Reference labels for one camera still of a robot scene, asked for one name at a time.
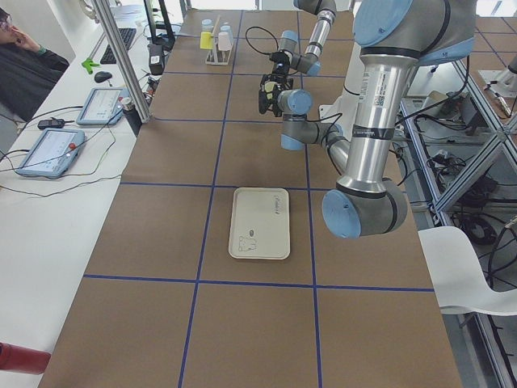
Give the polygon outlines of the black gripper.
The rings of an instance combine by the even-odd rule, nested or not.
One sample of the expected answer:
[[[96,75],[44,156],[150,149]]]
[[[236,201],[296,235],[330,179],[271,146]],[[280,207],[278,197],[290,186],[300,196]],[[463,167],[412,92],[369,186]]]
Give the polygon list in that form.
[[[269,60],[273,63],[273,68],[270,74],[263,75],[260,89],[266,90],[266,85],[272,83],[279,85],[281,90],[291,90],[293,79],[289,77],[289,55],[284,51],[276,51],[269,54]]]
[[[260,90],[258,92],[258,111],[260,114],[264,115],[268,111],[273,112],[275,117],[281,117],[283,114],[282,109],[278,104],[278,98],[280,95],[279,90],[273,90],[271,92],[266,92]]]

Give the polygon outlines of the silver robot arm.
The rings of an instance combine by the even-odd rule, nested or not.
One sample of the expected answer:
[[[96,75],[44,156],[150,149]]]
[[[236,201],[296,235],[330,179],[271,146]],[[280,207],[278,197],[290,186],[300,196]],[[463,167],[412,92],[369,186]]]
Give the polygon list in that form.
[[[329,231],[340,238],[386,234],[406,219],[401,189],[384,177],[400,102],[413,72],[467,57],[474,45],[474,1],[365,1],[353,24],[353,36],[364,65],[355,101],[337,106],[344,120],[310,121],[313,99],[293,86],[290,73],[315,75],[337,9],[332,1],[298,1],[296,7],[316,15],[317,22],[304,53],[296,52],[297,35],[286,31],[269,58],[258,92],[261,113],[283,121],[281,145],[299,150],[319,144],[339,173],[335,189],[322,202]]]
[[[295,70],[308,76],[316,76],[321,69],[319,57],[322,54],[324,43],[336,19],[337,8],[332,0],[295,0],[293,6],[317,16],[309,43],[303,54],[296,52],[298,35],[294,31],[286,30],[280,37],[278,48],[270,53],[269,59],[273,62],[270,74],[264,74],[261,81],[261,91],[292,89],[289,79],[290,70]]]

